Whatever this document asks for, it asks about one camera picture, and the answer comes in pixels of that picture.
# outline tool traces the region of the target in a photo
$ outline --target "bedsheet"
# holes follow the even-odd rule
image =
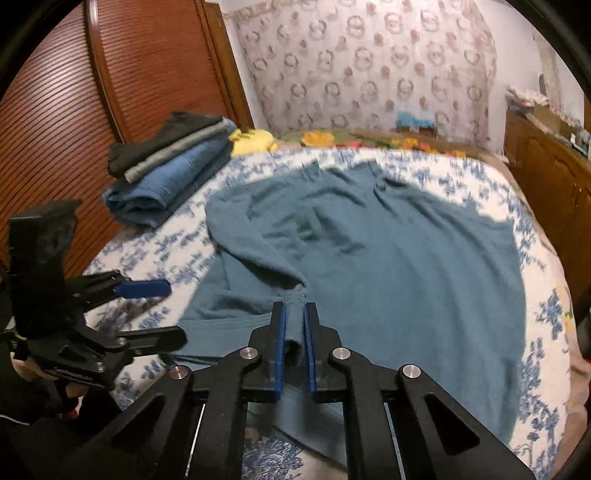
[[[564,433],[570,393],[568,289],[563,272],[555,267],[553,253],[540,241],[519,196],[500,172],[478,160],[371,148],[302,149],[236,157],[160,229],[121,232],[87,269],[87,273],[117,269],[138,280],[165,277],[173,285],[172,295],[160,301],[115,300],[87,313],[87,323],[102,331],[174,325],[213,258],[204,212],[208,197],[220,188],[283,174],[314,160],[323,168],[350,167],[375,160],[399,181],[415,184],[481,215],[512,223],[527,318],[521,362],[522,394],[509,446],[538,480],[545,478]],[[113,394],[119,405],[129,406],[163,372],[157,356],[137,358],[116,381]],[[337,479],[343,475],[342,469],[272,432],[247,429],[245,479]]]

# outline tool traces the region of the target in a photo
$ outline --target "folded black shirt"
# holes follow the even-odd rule
[[[173,112],[172,118],[160,131],[149,140],[136,144],[116,143],[109,152],[109,175],[119,179],[125,172],[152,153],[168,147],[170,144],[198,130],[210,127],[222,121],[221,116],[205,116],[191,112]]]

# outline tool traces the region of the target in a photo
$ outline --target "wooden cabinet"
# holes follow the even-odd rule
[[[175,110],[253,126],[221,11],[203,0],[86,0],[0,100],[0,269],[14,213],[75,198],[64,269],[82,273],[119,230],[100,197],[115,141],[149,138]]]
[[[505,154],[564,267],[577,320],[591,306],[591,163],[507,113]]]

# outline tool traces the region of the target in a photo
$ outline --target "stack of folded clothes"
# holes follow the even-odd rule
[[[236,125],[221,116],[173,112],[161,130],[137,144],[115,144],[103,193],[115,219],[158,228],[230,160]]]

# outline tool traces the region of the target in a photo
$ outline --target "blue gripper pad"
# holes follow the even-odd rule
[[[314,357],[314,344],[312,343],[312,330],[308,309],[304,306],[304,346],[306,348],[306,361],[308,363],[308,392],[313,395],[316,392],[316,358]]]
[[[115,294],[124,299],[167,297],[172,292],[168,280],[125,282],[115,287]]]
[[[275,399],[281,398],[283,392],[283,352],[285,349],[285,321],[287,317],[287,309],[281,308],[279,316],[279,334],[277,342],[277,350],[275,351]]]

